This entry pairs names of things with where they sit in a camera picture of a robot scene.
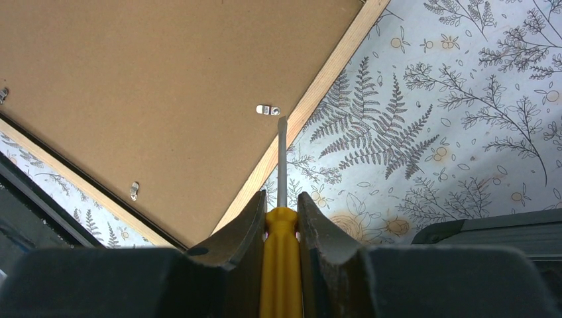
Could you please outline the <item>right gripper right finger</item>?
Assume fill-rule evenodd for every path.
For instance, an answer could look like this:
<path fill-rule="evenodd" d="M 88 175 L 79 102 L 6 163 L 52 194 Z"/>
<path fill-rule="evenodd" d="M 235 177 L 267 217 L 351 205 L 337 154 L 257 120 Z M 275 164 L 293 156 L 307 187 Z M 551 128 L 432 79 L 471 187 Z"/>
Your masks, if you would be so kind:
<path fill-rule="evenodd" d="M 298 196 L 305 317 L 370 317 L 374 309 L 361 243 L 326 217 L 311 196 Z"/>

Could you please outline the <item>black picture frame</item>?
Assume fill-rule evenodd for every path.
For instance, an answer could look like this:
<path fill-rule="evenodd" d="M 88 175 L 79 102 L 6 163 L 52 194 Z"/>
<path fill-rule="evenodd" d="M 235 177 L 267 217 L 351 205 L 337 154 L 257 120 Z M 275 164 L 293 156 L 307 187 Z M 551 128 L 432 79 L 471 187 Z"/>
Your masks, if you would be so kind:
<path fill-rule="evenodd" d="M 1 131 L 157 245 L 205 240 L 386 1 L 2 1 Z"/>

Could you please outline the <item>orange handled screwdriver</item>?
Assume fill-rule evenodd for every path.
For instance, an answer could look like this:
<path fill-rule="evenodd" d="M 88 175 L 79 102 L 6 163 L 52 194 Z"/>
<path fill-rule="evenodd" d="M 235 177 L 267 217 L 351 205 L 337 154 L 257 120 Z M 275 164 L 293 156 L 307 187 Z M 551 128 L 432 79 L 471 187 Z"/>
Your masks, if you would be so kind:
<path fill-rule="evenodd" d="M 278 121 L 277 206 L 266 213 L 260 285 L 260 317 L 303 317 L 298 214 L 288 207 L 287 132 L 285 117 Z"/>

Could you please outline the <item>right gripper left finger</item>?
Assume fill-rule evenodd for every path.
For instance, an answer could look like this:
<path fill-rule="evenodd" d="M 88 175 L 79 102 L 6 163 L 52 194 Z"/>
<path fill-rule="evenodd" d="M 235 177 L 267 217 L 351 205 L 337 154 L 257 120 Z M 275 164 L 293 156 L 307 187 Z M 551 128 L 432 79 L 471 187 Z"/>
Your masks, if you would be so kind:
<path fill-rule="evenodd" d="M 256 192 L 231 222 L 186 252 L 188 317 L 258 317 L 266 192 Z"/>

